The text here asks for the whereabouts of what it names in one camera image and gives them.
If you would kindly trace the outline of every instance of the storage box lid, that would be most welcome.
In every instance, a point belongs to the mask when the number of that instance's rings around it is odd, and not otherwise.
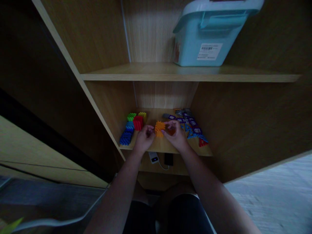
[[[186,15],[194,12],[209,12],[209,11],[237,11],[237,10],[255,10],[260,11],[264,0],[244,0],[244,1],[209,1],[196,0],[185,6],[179,21],[173,30],[173,33],[178,33],[186,21]]]

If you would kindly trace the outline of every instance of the green toy block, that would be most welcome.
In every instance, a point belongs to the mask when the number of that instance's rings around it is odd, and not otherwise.
[[[130,114],[128,114],[127,119],[128,119],[128,121],[133,122],[133,118],[136,116],[137,116],[136,113],[130,113]]]

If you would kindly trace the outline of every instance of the light blue plastic storage box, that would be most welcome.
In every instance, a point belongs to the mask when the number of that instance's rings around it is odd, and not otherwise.
[[[264,0],[197,0],[183,10],[175,33],[174,62],[180,66],[221,66],[246,19]]]

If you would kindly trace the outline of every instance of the forearm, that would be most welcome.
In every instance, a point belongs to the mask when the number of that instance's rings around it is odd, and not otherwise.
[[[127,220],[143,152],[133,150],[93,215],[87,233],[122,233]]]
[[[181,150],[190,178],[217,233],[260,233],[243,208],[190,146]]]

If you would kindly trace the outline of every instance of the gray floor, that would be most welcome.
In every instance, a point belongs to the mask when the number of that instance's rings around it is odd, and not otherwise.
[[[312,155],[229,183],[228,190],[262,233],[312,233]],[[37,205],[58,219],[83,215],[102,189],[13,179],[0,203]],[[83,233],[92,213],[53,233]]]

